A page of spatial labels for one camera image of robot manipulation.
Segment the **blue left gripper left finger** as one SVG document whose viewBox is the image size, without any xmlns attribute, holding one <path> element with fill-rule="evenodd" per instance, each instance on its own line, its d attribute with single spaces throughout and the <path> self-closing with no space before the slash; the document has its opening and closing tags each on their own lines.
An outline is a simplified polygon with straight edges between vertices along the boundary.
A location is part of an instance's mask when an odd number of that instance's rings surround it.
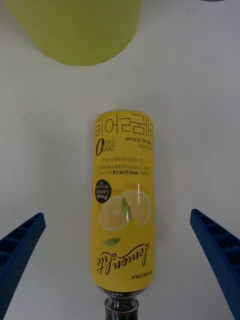
<svg viewBox="0 0 240 320">
<path fill-rule="evenodd" d="M 46 228 L 37 213 L 0 240 L 0 319 L 4 319 L 25 268 Z"/>
</svg>

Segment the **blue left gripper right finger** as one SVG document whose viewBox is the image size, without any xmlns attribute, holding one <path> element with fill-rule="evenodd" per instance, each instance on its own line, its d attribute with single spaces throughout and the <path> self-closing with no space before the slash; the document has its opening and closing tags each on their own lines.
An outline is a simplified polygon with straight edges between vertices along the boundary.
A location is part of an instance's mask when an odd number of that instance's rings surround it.
<svg viewBox="0 0 240 320">
<path fill-rule="evenodd" d="M 240 319 L 240 240 L 197 209 L 190 225 L 235 320 Z"/>
</svg>

